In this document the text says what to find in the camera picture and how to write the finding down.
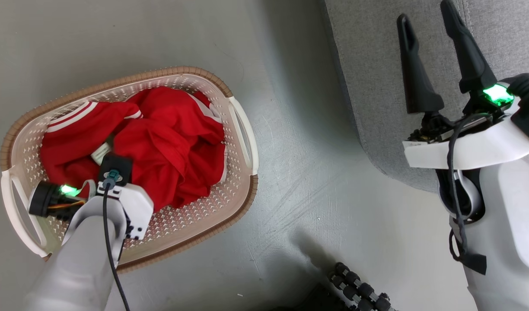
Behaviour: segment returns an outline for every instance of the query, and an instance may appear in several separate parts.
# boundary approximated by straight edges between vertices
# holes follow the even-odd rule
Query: gray fabric surface
[[[459,91],[456,53],[439,3],[325,0],[363,149],[384,174],[427,191],[436,191],[434,171],[408,167],[401,144],[420,126],[422,114],[406,113],[395,21],[401,13],[411,19],[424,67],[445,101],[442,114],[454,120],[468,95]],[[498,79],[529,73],[529,0],[455,4]]]

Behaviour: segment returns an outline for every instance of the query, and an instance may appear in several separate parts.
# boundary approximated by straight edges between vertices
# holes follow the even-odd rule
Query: white plastic basket
[[[61,246],[67,224],[19,211],[15,194],[28,208],[29,195],[38,181],[47,179],[39,160],[41,140],[49,122],[84,101],[123,101],[139,91],[158,86],[201,91],[221,112],[228,148],[226,181],[211,195],[182,209],[165,207],[155,213],[146,237],[124,244],[119,270],[128,271],[177,254],[238,221],[257,193],[258,154],[249,120],[229,88],[217,76],[196,67],[172,67],[116,79],[61,97],[23,115],[7,133],[0,154],[1,189],[7,215],[24,244],[49,258]],[[26,224],[32,223],[33,230]]]

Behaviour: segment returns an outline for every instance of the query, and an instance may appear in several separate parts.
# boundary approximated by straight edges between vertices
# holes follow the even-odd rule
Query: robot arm
[[[424,112],[422,128],[403,142],[405,157],[411,167],[436,170],[450,214],[450,250],[478,310],[529,311],[529,165],[521,159],[529,154],[529,75],[497,82],[452,1],[443,0],[441,10],[470,101],[456,122],[439,114],[443,101],[401,15],[407,112]]]
[[[61,218],[73,216],[63,238],[63,246],[45,264],[25,298],[24,310],[105,309],[114,278],[118,282],[115,268],[124,239],[142,239],[153,213],[153,202],[144,189],[126,181],[128,177],[120,185],[114,185],[115,180],[106,178],[91,191],[95,196],[81,208],[73,208],[77,205],[69,203],[70,208],[59,208],[59,211],[51,207],[79,201],[79,198],[59,192],[62,187],[57,185],[42,181],[37,186],[29,209],[31,214],[47,216],[58,213]]]

